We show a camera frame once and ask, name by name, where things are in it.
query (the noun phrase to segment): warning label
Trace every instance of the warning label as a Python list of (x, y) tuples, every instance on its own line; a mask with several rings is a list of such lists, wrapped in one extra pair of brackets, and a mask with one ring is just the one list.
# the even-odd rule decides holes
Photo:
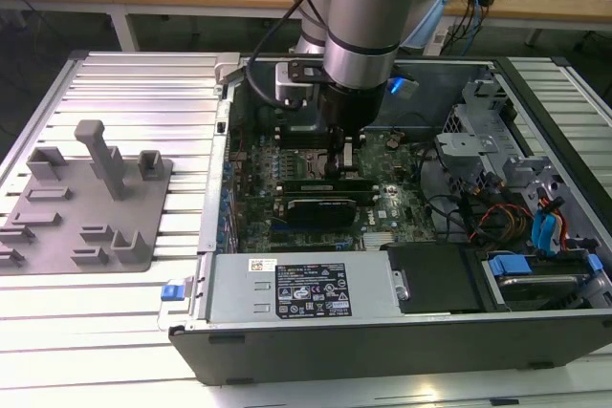
[(277, 265), (276, 315), (281, 319), (352, 315), (344, 264)]

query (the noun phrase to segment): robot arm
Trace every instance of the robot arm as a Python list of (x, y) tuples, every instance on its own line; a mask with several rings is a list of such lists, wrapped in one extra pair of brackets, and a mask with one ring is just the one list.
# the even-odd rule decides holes
[(318, 108), (355, 133), (379, 112), (412, 0), (331, 0)]

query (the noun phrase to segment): cable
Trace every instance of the cable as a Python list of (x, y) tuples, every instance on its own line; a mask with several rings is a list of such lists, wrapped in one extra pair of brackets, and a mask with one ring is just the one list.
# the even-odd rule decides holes
[(301, 5), (301, 3), (303, 1), (304, 0), (297, 0), (296, 2), (294, 2), (294, 4), (291, 6), (290, 9), (287, 10), (287, 12), (283, 15), (283, 17), (280, 18), (278, 21), (276, 21), (276, 24), (274, 24), (272, 26), (272, 28), (268, 32), (266, 32), (264, 37), (261, 39), (261, 41), (255, 47), (255, 50), (252, 52), (252, 56), (249, 59), (249, 62), (247, 64), (247, 68), (245, 70), (245, 75), (247, 77), (247, 81), (251, 85), (252, 89), (257, 93), (257, 95), (259, 97), (261, 97), (263, 99), (263, 101), (265, 103), (267, 103), (267, 104), (269, 104), (272, 107), (277, 108), (277, 109), (296, 111), (296, 110), (299, 110), (302, 107), (303, 101), (299, 100), (296, 105), (291, 105), (291, 103), (282, 104), (281, 102), (277, 101), (274, 97), (268, 96), (257, 85), (257, 83), (256, 83), (256, 81), (255, 81), (255, 79), (254, 79), (254, 77), (252, 75), (252, 66), (253, 66), (254, 62), (257, 60), (257, 57), (261, 53), (261, 50), (264, 47), (264, 45), (266, 44), (266, 42), (268, 42), (268, 40), (270, 40), (270, 38), (272, 38), (274, 36), (274, 34), (280, 29), (280, 27), (283, 24), (285, 24), (285, 21), (287, 21), (291, 17), (291, 15), (295, 13), (297, 8)]
[(28, 0), (21, 0), (24, 4), (26, 4), (28, 6), (28, 8), (32, 11), (32, 13), (34, 13), (36, 16), (38, 16), (40, 18), (40, 20), (45, 23), (45, 25), (49, 28), (50, 31), (53, 31), (53, 33), (57, 36), (57, 38), (62, 42), (62, 44), (64, 46), (66, 46), (69, 50), (73, 49), (73, 46), (70, 44), (70, 42), (68, 41), (68, 39), (66, 39), (66, 37), (60, 33), (56, 28), (54, 28), (51, 23), (49, 23), (49, 21), (47, 21), (47, 18), (45, 18), (40, 11), (38, 11), (37, 9), (35, 9), (33, 7), (33, 5), (28, 1)]
[(425, 198), (426, 203), (429, 205), (429, 207), (431, 208), (431, 210), (433, 210), (436, 214), (441, 215), (442, 217), (444, 217), (445, 219), (447, 219), (447, 222), (453, 222), (454, 224), (456, 224), (457, 226), (459, 226), (461, 229), (463, 229), (464, 231), (468, 232), (468, 229), (466, 228), (466, 226), (464, 225), (463, 222), (461, 222), (458, 219), (455, 219), (454, 217), (451, 217), (450, 214), (452, 212), (449, 212), (448, 214), (446, 212), (444, 212), (443, 210), (440, 210), (438, 207), (436, 207), (435, 205), (433, 205), (431, 203), (432, 200), (435, 200), (436, 198), (447, 198), (449, 199), (450, 197), (453, 198), (457, 198), (454, 195), (433, 195), (430, 196), (429, 198)]
[(315, 26), (322, 28), (324, 30), (327, 31), (327, 26), (324, 23), (321, 23), (320, 21), (318, 21), (316, 18), (313, 18), (308, 12), (306, 12), (306, 10), (304, 10), (303, 8), (301, 8), (301, 6), (298, 8), (300, 14), (308, 19), (311, 23), (313, 23)]
[[(480, 3), (478, 2), (478, 0), (474, 0), (474, 10), (476, 11), (476, 22), (479, 21), (480, 19)], [(472, 29), (471, 31), (471, 35), (470, 38), (468, 39), (468, 41), (466, 42), (465, 47), (463, 48), (463, 51), (461, 52), (460, 55), (465, 55), (468, 50), (470, 49), (471, 44), (474, 41), (474, 37), (476, 36), (476, 31), (478, 30), (478, 28), (480, 27), (480, 24), (478, 24), (477, 26), (474, 26), (474, 29)]]
[(325, 24), (325, 20), (323, 19), (323, 16), (321, 16), (321, 14), (318, 12), (317, 7), (315, 7), (315, 4), (313, 4), (312, 0), (306, 0), (306, 2), (308, 2), (308, 5), (310, 6), (311, 10), (313, 11), (313, 13), (315, 14), (315, 16), (317, 17), (317, 21), (314, 21), (309, 14), (306, 13), (306, 11), (304, 11), (303, 8), (299, 7), (299, 11), (300, 13), (302, 13), (304, 16), (306, 16), (306, 18), (308, 18), (308, 20), (311, 23), (315, 23), (317, 26), (319, 26), (320, 28), (324, 29), (325, 31), (327, 31), (327, 24)]

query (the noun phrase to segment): gray plastic part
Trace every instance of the gray plastic part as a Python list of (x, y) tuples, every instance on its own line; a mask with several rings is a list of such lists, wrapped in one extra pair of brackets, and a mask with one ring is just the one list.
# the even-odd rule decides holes
[(108, 254), (102, 247), (80, 247), (73, 250), (73, 261), (77, 265), (106, 265)]
[(129, 243), (125, 241), (120, 231), (115, 231), (111, 250), (124, 264), (140, 263), (149, 253), (149, 247), (146, 246), (146, 242), (139, 231), (134, 233)]
[(57, 181), (55, 167), (65, 166), (66, 160), (57, 147), (39, 147), (34, 148), (26, 164), (39, 181)]
[(164, 162), (157, 150), (144, 150), (138, 156), (138, 167), (144, 181), (158, 181), (164, 177)]
[(26, 226), (5, 226), (0, 228), (0, 243), (29, 244), (34, 235)]
[[(103, 129), (97, 123), (93, 127), (87, 124), (87, 129), (81, 130), (86, 134), (99, 133)], [(8, 216), (8, 225), (0, 230), (0, 241), (7, 246), (4, 255), (11, 255), (10, 250), (14, 249), (16, 254), (25, 257), (27, 263), (19, 266), (16, 255), (12, 258), (5, 256), (4, 263), (0, 264), (0, 275), (138, 272), (149, 269), (173, 163), (155, 152), (151, 164), (157, 164), (153, 168), (157, 179), (144, 181), (142, 162), (123, 160), (117, 148), (108, 148), (101, 140), (97, 140), (96, 148), (102, 147), (106, 152), (110, 170), (114, 171), (111, 174), (120, 173), (123, 200), (116, 201), (109, 195), (103, 179), (105, 176), (100, 174), (102, 179), (96, 178), (91, 159), (66, 160), (62, 165), (57, 162), (61, 156), (54, 156), (55, 151), (52, 152), (44, 158), (49, 160), (46, 162), (56, 181), (50, 186), (33, 175)], [(28, 199), (39, 190), (52, 187), (70, 190), (69, 199)], [(112, 248), (115, 231), (120, 232), (122, 239)], [(88, 246), (89, 251), (75, 253), (75, 250)]]
[(24, 260), (14, 248), (0, 246), (0, 268), (19, 268)]
[(70, 189), (67, 186), (36, 188), (28, 192), (26, 199), (30, 202), (64, 201), (70, 199)]
[(20, 212), (12, 216), (10, 222), (13, 225), (56, 226), (61, 216), (57, 212)]
[(83, 225), (80, 237), (86, 243), (99, 243), (113, 240), (113, 229), (109, 225)]
[(82, 119), (75, 129), (75, 138), (82, 142), (92, 156), (96, 176), (102, 179), (113, 200), (123, 199), (123, 160), (109, 152), (102, 137), (104, 125), (99, 119)]

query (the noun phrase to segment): blue cable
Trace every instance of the blue cable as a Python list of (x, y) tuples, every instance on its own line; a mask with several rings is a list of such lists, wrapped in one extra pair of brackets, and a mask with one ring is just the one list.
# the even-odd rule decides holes
[(466, 46), (463, 48), (462, 52), (461, 52), (461, 56), (465, 55), (468, 50), (471, 47), (471, 44), (474, 41), (474, 38), (476, 37), (476, 33), (478, 28), (480, 27), (480, 3), (478, 2), (478, 0), (474, 0), (474, 12), (475, 12), (475, 21), (474, 24), (471, 27), (471, 34), (470, 37), (468, 38), (468, 41), (466, 42)]

